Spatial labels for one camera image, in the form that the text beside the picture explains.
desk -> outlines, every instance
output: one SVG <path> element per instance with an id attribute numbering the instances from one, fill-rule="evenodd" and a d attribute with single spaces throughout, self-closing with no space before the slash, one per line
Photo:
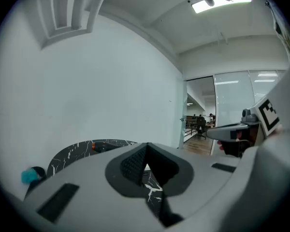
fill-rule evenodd
<path id="1" fill-rule="evenodd" d="M 214 125 L 213 124 L 205 124 L 206 128 L 212 128 Z"/>

black marbled surface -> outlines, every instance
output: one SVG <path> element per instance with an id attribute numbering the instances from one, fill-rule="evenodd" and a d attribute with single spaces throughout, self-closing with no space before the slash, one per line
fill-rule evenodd
<path id="1" fill-rule="evenodd" d="M 116 139 L 97 139 L 73 144 L 69 147 L 64 148 L 54 156 L 54 158 L 48 165 L 46 177 L 49 178 L 55 175 L 60 170 L 69 166 L 76 160 L 99 154 L 98 152 L 92 150 L 92 143 L 100 141 L 104 141 L 121 147 L 137 144 L 137 142 Z M 159 186 L 157 180 L 155 179 L 154 175 L 150 170 L 144 171 L 142 183 L 143 187 L 148 190 L 148 197 L 146 198 L 148 208 L 156 217 L 159 217 L 162 188 Z"/>
<path id="2" fill-rule="evenodd" d="M 136 144 L 136 142 L 127 140 L 96 139 L 70 145 L 69 147 L 64 148 L 54 156 L 54 158 L 48 165 L 46 177 L 49 178 L 53 176 L 54 174 L 58 173 L 60 170 L 69 166 L 76 160 L 79 160 L 84 157 L 89 157 L 95 154 L 99 154 L 98 152 L 92 150 L 92 143 L 99 141 L 104 141 L 121 147 Z"/>
<path id="3" fill-rule="evenodd" d="M 144 188 L 148 189 L 147 205 L 152 213 L 159 217 L 162 201 L 162 188 L 159 186 L 156 178 L 150 170 L 144 171 L 142 183 Z"/>

doorway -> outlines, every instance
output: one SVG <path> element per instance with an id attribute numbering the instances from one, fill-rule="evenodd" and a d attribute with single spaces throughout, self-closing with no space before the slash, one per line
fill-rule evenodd
<path id="1" fill-rule="evenodd" d="M 215 86 L 213 76 L 187 81 L 186 131 L 183 149 L 202 155 L 210 155 L 213 139 L 206 136 L 214 126 L 216 115 Z"/>

person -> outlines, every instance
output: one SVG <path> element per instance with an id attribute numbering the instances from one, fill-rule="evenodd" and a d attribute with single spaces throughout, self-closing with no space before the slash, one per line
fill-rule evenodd
<path id="1" fill-rule="evenodd" d="M 216 116 L 213 115 L 213 114 L 209 114 L 209 116 L 211 117 L 212 124 L 215 126 L 215 124 L 216 124 Z"/>

wooden floor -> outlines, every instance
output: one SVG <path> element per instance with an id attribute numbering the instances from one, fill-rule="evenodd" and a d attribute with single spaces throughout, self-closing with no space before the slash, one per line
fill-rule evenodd
<path id="1" fill-rule="evenodd" d="M 200 138 L 198 136 L 190 138 L 183 145 L 183 149 L 190 152 L 202 155 L 209 155 L 211 153 L 213 139 L 210 138 Z"/>

